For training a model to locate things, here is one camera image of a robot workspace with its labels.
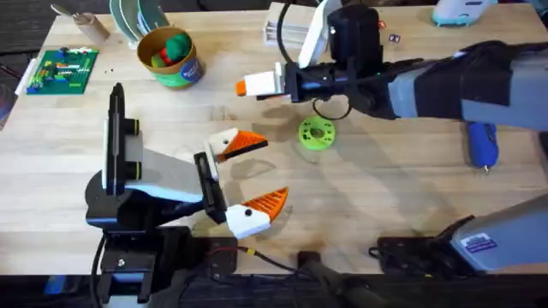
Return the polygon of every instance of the sticker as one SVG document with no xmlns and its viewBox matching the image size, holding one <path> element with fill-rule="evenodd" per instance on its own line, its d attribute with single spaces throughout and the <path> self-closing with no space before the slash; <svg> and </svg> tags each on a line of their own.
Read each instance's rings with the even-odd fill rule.
<svg viewBox="0 0 548 308">
<path fill-rule="evenodd" d="M 485 233 L 468 236 L 466 239 L 461 240 L 461 245 L 470 253 L 482 252 L 497 247 L 497 243 Z"/>
<path fill-rule="evenodd" d="M 182 78 L 179 74 L 156 74 L 152 73 L 154 77 L 164 86 L 178 87 L 189 84 L 187 80 Z"/>
<path fill-rule="evenodd" d="M 196 82 L 202 76 L 202 66 L 198 59 L 194 58 L 184 63 L 181 68 L 181 77 L 188 82 Z"/>
</svg>

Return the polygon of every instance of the floor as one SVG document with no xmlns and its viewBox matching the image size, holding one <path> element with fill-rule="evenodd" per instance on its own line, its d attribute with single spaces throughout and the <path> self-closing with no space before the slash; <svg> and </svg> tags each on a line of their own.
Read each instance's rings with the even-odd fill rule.
<svg viewBox="0 0 548 308">
<path fill-rule="evenodd" d="M 546 308 L 548 278 L 545 275 L 491 275 L 465 281 L 438 281 L 432 278 L 396 278 L 362 275 L 371 289 L 386 299 L 399 299 L 403 307 L 424 308 Z M 1 277 L 0 306 L 10 308 L 88 308 L 90 298 L 87 277 L 71 293 L 43 295 L 47 277 Z M 308 281 L 285 284 L 258 277 L 232 277 L 224 284 L 205 277 L 196 278 L 183 291 L 175 285 L 161 299 L 151 300 L 151 308 L 244 308 L 244 307 L 327 307 L 325 294 Z M 131 308 L 134 298 L 112 299 L 110 308 Z"/>
</svg>

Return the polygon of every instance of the black bracket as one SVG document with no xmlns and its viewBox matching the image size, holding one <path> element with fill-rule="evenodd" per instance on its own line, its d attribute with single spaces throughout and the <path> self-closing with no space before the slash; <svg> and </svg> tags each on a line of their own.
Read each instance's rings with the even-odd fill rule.
<svg viewBox="0 0 548 308">
<path fill-rule="evenodd" d="M 473 216 L 447 227 L 438 236 L 379 237 L 377 247 L 369 249 L 382 271 L 389 275 L 439 276 L 455 279 L 479 274 L 453 249 L 453 233 Z"/>
<path fill-rule="evenodd" d="M 103 304 L 111 295 L 137 295 L 148 302 L 151 294 L 171 285 L 177 270 L 215 264 L 211 274 L 227 275 L 236 269 L 236 252 L 207 253 L 222 246 L 237 246 L 235 238 L 195 238 L 188 227 L 158 228 L 144 234 L 109 234 L 101 261 L 98 296 Z"/>
</svg>

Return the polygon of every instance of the orange part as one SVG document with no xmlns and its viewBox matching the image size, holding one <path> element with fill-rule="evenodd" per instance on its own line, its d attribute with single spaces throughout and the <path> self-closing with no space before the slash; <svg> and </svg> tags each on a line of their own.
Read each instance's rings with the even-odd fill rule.
<svg viewBox="0 0 548 308">
<path fill-rule="evenodd" d="M 236 82 L 236 95 L 237 96 L 246 96 L 246 81 L 240 80 Z"/>
<path fill-rule="evenodd" d="M 244 150 L 245 148 L 257 145 L 261 142 L 266 142 L 266 137 L 249 131 L 238 131 L 238 134 L 234 137 L 229 146 L 226 147 L 223 153 L 217 156 L 217 159 L 221 162 L 229 159 L 229 154 L 233 151 Z"/>
<path fill-rule="evenodd" d="M 275 192 L 269 192 L 266 195 L 246 201 L 242 205 L 268 214 L 272 222 L 282 211 L 285 200 L 288 198 L 288 192 L 289 188 L 284 187 Z"/>
</svg>

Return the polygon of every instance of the circuit board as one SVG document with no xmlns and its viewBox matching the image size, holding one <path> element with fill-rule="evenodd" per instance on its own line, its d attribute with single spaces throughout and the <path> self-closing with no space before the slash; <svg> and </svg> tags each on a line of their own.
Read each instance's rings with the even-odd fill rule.
<svg viewBox="0 0 548 308">
<path fill-rule="evenodd" d="M 86 47 L 47 50 L 30 80 L 27 95 L 82 94 L 98 53 Z"/>
</svg>

